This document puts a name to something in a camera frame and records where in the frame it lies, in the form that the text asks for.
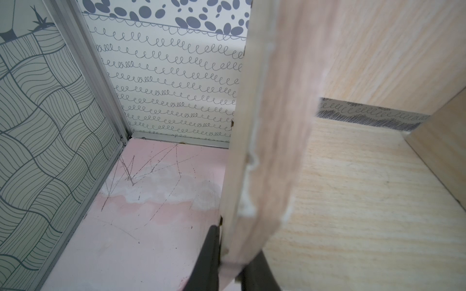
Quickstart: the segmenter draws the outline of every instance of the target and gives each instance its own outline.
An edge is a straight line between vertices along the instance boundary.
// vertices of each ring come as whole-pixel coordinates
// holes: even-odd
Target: wallpaper with dot pattern
[[[250,0],[80,0],[134,131],[228,142]]]

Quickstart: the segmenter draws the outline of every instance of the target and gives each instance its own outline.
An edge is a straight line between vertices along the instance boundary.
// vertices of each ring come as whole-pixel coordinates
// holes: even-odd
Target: wallpaper with loop pattern
[[[118,147],[58,29],[39,17],[31,33],[1,35],[1,290],[31,285]]]
[[[228,142],[251,0],[79,0],[134,131]]]

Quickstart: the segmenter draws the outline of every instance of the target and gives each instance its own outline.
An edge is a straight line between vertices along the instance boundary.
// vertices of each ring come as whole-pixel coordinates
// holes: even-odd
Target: wooden panel
[[[466,85],[466,1],[346,0],[323,97],[432,114]]]
[[[317,119],[265,255],[285,290],[466,290],[466,212],[400,132]]]
[[[254,1],[220,201],[221,283],[235,277],[287,218],[337,4]]]
[[[466,89],[411,132],[406,141],[466,206]]]

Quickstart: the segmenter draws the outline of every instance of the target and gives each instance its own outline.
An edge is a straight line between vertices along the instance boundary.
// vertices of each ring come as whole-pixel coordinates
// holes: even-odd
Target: scratch mark
[[[130,173],[132,173],[133,172],[133,165],[134,165],[134,156],[131,159],[130,165],[131,165]]]
[[[95,219],[95,220],[98,220],[98,221],[100,221],[100,222],[103,222],[103,223],[108,224],[107,221],[104,221],[104,220],[101,220],[101,219],[98,219],[98,218],[95,218],[95,217],[92,217],[92,219]],[[119,230],[121,230],[122,232],[126,233],[127,235],[129,235],[129,236],[132,237],[133,239],[137,240],[137,238],[135,238],[134,236],[132,236],[129,232],[125,231],[125,230],[122,229],[121,227],[116,226],[116,225],[113,225],[113,224],[110,224],[110,225],[113,226],[113,227],[118,228]]]
[[[110,184],[110,191],[109,189],[107,188],[107,192],[109,193],[108,196],[107,196],[107,199],[105,199],[105,202],[103,203],[102,205],[102,208],[100,209],[100,211],[102,212],[103,210],[103,207],[105,206],[105,204],[107,203],[107,200],[110,198],[110,194],[112,193],[112,186],[113,186],[113,181],[115,180],[115,175],[117,174],[117,168],[118,168],[118,163],[120,162],[120,160],[118,159],[117,162],[116,162],[116,167],[115,167],[115,172],[113,173],[113,178],[112,178],[112,183]]]
[[[121,159],[121,164],[123,165],[123,168],[124,168],[124,170],[125,170],[125,172],[126,172],[126,175],[128,176],[128,180],[130,180],[130,181],[131,181],[131,184],[134,186],[134,184],[136,184],[136,183],[133,182],[133,178],[131,177],[131,173],[130,173],[130,171],[128,170],[128,167],[127,167],[126,164],[124,163],[123,158],[120,157],[120,159]]]
[[[191,163],[192,170],[194,171],[194,179],[196,179],[196,170],[194,169],[194,166]]]
[[[189,159],[192,159],[192,158],[194,158],[194,157],[196,157],[196,156],[199,156],[199,154],[197,154],[197,155],[195,155],[195,156],[192,156],[192,157],[190,157],[190,158],[187,158],[187,159],[185,159],[185,160],[182,160],[182,161],[180,161],[180,162],[178,162],[178,163],[181,163],[181,162],[187,161],[187,160],[189,160]],[[174,166],[174,165],[176,165],[176,164],[177,164],[177,163],[174,163],[174,164],[168,165],[168,166],[166,166],[166,167],[163,167],[163,168],[157,169],[157,170],[155,170],[155,171],[153,171],[153,172],[157,172],[157,171],[163,170],[163,169],[165,169],[165,168],[168,168],[168,167]],[[148,174],[144,174],[144,175],[138,176],[138,178],[140,178],[140,177],[143,177],[143,176],[147,176]]]
[[[178,181],[176,182],[175,184],[175,187],[173,187],[173,190],[170,192],[170,194],[167,196],[167,198],[165,199],[165,201],[162,203],[162,205],[157,209],[157,211],[155,211],[154,215],[152,215],[152,217],[149,219],[149,221],[151,221],[154,216],[157,214],[157,212],[162,208],[162,206],[165,204],[165,202],[167,202],[168,198],[170,198],[171,194],[173,193],[173,191],[175,191],[175,188],[176,186],[178,186],[178,183],[179,181],[181,180],[181,172],[179,171],[179,166],[178,166],[178,147],[176,147],[176,165],[178,167],[178,175],[179,175],[179,179]]]
[[[167,148],[169,148],[169,147],[166,147],[165,149],[159,151],[159,152],[156,153],[154,156],[152,156],[152,158],[150,158],[150,159],[149,159],[149,160],[148,160],[134,175],[133,175],[133,178],[134,178],[148,163],[152,163],[152,159],[153,159],[153,158],[155,158],[158,154],[160,154],[161,152],[163,152],[163,151],[166,150]]]

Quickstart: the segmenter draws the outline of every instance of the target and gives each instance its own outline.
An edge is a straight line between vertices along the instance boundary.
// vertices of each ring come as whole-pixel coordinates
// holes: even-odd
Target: tree illustration
[[[38,30],[41,30],[41,29],[44,29],[44,28],[47,28],[47,27],[50,27],[50,26],[54,26],[55,24],[53,22],[47,22],[47,17],[46,18],[42,18],[39,13],[37,13],[37,10],[35,9],[35,5],[34,7],[31,6],[31,8],[34,10],[35,12],[35,16],[37,18],[37,21],[33,21],[34,23],[37,23],[37,26],[36,28],[34,28],[33,30],[30,30],[29,31],[38,31]]]

